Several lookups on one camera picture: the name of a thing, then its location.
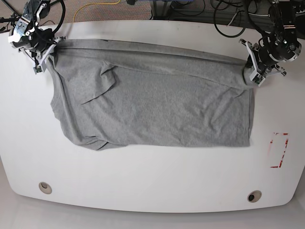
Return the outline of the grey printed T-shirt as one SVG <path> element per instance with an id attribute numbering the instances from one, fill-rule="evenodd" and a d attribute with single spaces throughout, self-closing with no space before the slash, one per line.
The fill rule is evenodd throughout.
<path id="1" fill-rule="evenodd" d="M 145 43 L 66 40 L 47 68 L 51 107 L 75 145 L 250 145 L 254 85 L 243 60 Z"/>

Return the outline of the black tripod legs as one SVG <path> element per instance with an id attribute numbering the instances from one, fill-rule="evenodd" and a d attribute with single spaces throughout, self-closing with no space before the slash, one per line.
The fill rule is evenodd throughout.
<path id="1" fill-rule="evenodd" d="M 6 0 L 1 0 L 1 1 L 4 3 L 6 7 L 8 7 L 10 11 L 12 11 L 12 14 L 10 15 L 9 18 L 4 18 L 4 17 L 0 18 L 1 24 L 6 23 L 5 26 L 1 27 L 0 32 L 5 33 L 9 31 L 8 28 L 9 25 L 15 27 L 16 22 L 20 19 L 22 14 L 19 14 Z"/>

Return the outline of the red tape rectangle marking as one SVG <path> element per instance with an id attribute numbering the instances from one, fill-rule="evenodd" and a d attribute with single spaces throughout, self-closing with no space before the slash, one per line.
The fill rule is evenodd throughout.
<path id="1" fill-rule="evenodd" d="M 270 168 L 280 168 L 282 166 L 288 140 L 288 133 L 273 133 L 267 153 Z"/>

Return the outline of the grey metal frame leg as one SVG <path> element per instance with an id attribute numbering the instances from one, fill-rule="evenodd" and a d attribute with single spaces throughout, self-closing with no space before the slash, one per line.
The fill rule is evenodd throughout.
<path id="1" fill-rule="evenodd" d="M 153 20 L 165 20 L 169 17 L 170 6 L 173 0 L 152 0 L 150 7 L 152 11 Z"/>

